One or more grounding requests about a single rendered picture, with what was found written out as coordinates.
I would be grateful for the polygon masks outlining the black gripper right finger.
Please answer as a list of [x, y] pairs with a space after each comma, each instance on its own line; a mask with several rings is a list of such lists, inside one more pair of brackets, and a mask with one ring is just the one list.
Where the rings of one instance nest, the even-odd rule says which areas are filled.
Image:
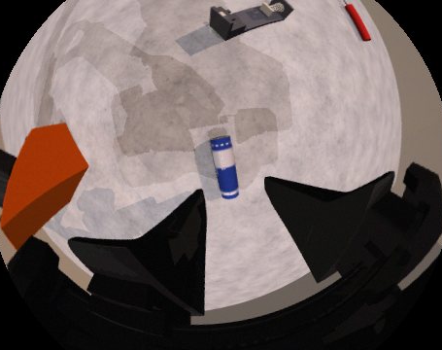
[[373, 203], [391, 191], [395, 171], [351, 192], [267, 176], [264, 189], [317, 283], [336, 273]]

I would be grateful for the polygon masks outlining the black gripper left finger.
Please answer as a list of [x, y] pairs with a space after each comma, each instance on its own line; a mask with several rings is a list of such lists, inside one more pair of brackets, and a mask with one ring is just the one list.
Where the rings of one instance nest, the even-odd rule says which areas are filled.
[[205, 314], [206, 206], [196, 190], [132, 240], [73, 237], [68, 246], [92, 273], [146, 283], [190, 312]]

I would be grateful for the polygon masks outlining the blue and silver battery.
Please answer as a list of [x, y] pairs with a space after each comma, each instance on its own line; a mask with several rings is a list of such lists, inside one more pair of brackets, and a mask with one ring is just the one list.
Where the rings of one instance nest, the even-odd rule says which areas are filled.
[[214, 139], [210, 139], [210, 144], [212, 144], [221, 197], [224, 199], [236, 198], [239, 195], [239, 182], [237, 182], [231, 136], [214, 137]]

